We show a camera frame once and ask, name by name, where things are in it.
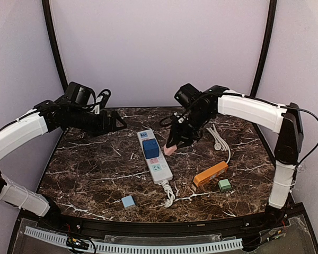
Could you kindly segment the orange power strip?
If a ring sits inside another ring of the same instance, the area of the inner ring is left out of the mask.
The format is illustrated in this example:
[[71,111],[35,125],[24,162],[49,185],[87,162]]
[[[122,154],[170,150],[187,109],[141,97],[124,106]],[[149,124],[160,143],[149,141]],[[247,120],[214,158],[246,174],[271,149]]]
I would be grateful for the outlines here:
[[227,172],[228,170],[228,164],[225,161],[222,161],[203,172],[197,174],[193,178],[193,183],[200,187],[205,183],[208,183],[210,180],[212,180],[215,177],[218,177],[220,174]]

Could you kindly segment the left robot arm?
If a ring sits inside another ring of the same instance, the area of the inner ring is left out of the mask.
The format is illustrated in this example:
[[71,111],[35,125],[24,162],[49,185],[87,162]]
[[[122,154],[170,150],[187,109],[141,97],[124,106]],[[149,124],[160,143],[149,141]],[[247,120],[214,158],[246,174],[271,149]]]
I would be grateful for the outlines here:
[[[93,137],[125,129],[127,123],[117,111],[104,109],[110,96],[109,89],[95,94],[89,87],[69,83],[63,96],[35,105],[0,129],[0,161],[25,143],[57,128],[75,128]],[[39,217],[60,213],[50,198],[17,184],[1,171],[0,200]]]

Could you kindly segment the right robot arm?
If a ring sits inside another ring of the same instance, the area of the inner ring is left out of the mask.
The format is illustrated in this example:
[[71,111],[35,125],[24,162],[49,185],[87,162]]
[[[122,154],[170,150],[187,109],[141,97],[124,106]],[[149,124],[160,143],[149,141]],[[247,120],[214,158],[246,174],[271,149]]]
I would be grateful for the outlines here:
[[268,204],[282,209],[296,182],[297,168],[302,163],[299,155],[304,139],[303,109],[295,103],[267,102],[218,85],[201,92],[187,83],[180,87],[174,98],[185,110],[181,115],[170,116],[168,126],[171,129],[164,146],[167,156],[199,141],[201,128],[218,114],[238,117],[278,134],[274,151],[275,176]]

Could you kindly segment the blue cube socket adapter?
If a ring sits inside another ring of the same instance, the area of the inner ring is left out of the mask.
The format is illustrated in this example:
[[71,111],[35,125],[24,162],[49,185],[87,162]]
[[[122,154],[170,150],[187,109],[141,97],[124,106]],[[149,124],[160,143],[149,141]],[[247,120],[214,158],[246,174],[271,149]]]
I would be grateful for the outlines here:
[[156,139],[144,140],[143,152],[146,159],[157,158],[159,156],[159,146]]

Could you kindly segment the pink plug adapter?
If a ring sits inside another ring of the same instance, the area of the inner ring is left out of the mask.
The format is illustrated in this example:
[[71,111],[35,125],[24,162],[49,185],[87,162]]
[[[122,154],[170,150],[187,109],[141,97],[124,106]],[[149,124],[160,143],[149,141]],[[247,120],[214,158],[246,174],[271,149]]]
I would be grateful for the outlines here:
[[173,145],[171,147],[168,147],[167,145],[164,146],[164,154],[166,156],[170,156],[172,153],[174,153],[177,150],[177,146]]

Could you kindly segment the white multicolour power strip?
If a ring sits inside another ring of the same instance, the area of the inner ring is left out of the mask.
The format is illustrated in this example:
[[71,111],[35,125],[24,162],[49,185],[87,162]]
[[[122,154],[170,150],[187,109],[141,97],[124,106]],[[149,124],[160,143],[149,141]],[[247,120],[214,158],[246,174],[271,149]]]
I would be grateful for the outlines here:
[[137,133],[137,138],[153,182],[159,185],[164,181],[172,180],[173,174],[162,153],[153,130],[147,129],[140,131]]

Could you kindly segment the green plug adapter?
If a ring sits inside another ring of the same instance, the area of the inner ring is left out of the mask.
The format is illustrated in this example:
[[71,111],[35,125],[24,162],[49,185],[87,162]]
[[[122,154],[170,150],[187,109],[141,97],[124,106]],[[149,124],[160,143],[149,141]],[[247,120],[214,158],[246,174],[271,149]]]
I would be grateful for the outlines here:
[[222,179],[218,182],[218,186],[221,192],[232,189],[231,183],[228,179]]

